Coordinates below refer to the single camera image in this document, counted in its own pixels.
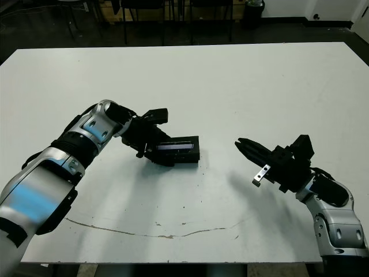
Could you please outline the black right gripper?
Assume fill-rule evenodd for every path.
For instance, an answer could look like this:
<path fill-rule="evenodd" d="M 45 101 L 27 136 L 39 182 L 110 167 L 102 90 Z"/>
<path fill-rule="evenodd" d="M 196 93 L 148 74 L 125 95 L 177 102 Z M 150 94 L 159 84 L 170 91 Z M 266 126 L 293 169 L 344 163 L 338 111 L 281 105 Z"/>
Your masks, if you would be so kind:
<path fill-rule="evenodd" d="M 248 138 L 238 138 L 236 148 L 251 162 L 262 167 L 252 183 L 259 187 L 263 179 L 280 185 L 282 192 L 296 193 L 311 175 L 311 157 L 298 149 L 277 146 L 269 150 L 260 143 Z"/>

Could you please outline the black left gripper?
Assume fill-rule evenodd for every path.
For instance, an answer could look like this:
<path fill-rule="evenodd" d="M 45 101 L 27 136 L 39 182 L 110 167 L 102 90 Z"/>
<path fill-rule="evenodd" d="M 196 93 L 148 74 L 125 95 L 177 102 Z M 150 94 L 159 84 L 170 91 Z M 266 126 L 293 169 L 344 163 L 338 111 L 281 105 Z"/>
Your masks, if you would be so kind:
<path fill-rule="evenodd" d="M 121 135 L 121 138 L 124 145 L 137 151 L 136 157 L 142 158 L 145 156 L 152 163 L 165 167 L 173 167 L 175 165 L 170 156 L 160 151 L 146 151 L 147 144 L 163 142 L 171 138 L 157 125 L 147 123 L 141 117 L 134 117 L 127 131 Z"/>

